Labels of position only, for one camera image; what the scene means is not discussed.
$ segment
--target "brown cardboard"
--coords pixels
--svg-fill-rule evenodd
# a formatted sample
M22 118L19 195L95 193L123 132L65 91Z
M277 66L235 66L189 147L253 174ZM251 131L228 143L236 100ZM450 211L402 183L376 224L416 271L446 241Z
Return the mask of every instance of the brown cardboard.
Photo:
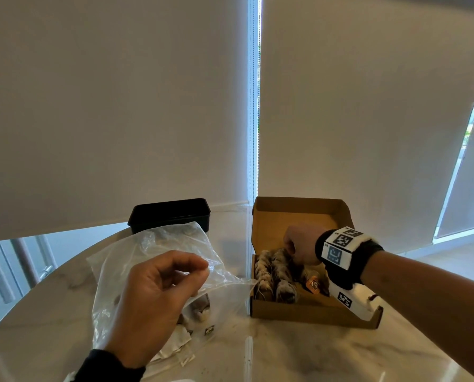
M354 227L348 206L341 199L257 197L253 206L251 242L255 252L283 247L283 236L291 224L320 223L329 229ZM252 260L254 273L255 257ZM314 295L297 284L299 301L283 304L255 300L251 295L251 316L261 319L322 323L343 327L377 328L383 308L370 321L352 314L333 297Z

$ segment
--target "black sleeve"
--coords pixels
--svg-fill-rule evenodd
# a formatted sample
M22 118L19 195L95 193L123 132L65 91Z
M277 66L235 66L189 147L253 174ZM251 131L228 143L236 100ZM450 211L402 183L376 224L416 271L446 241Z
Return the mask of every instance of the black sleeve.
M112 353L104 350L91 350L87 359L76 373L75 382L93 382L97 380L114 380L138 382L145 372L145 367L128 369Z

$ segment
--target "tile floor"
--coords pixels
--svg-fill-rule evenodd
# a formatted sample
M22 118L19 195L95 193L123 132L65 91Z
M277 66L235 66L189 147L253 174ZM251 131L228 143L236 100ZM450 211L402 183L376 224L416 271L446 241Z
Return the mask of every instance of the tile floor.
M417 260L474 280L474 242Z

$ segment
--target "clear plastic bag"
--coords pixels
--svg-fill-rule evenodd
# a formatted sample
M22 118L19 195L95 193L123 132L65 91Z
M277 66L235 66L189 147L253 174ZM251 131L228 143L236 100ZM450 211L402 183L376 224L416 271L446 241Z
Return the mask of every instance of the clear plastic bag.
M196 253L208 261L210 274L198 295L187 301L182 312L191 326L191 340L170 358L149 363L144 376L157 374L178 363L183 366L194 358L194 353L216 335L226 319L247 300L256 283L255 280L242 280L229 273L212 249L207 235L195 222L167 225L126 237L87 258L97 280L92 309L94 348L100 347L110 330L118 304L116 301L124 289L130 269L169 250ZM192 316L189 305L205 294L210 299L210 313L208 319L202 322Z

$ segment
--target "orange label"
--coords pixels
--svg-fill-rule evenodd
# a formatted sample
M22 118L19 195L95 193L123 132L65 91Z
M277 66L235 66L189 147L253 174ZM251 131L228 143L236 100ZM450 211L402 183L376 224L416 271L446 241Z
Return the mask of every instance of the orange label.
M311 291L311 293L318 294L320 290L318 289L318 278L316 276L311 276L306 282L306 287Z

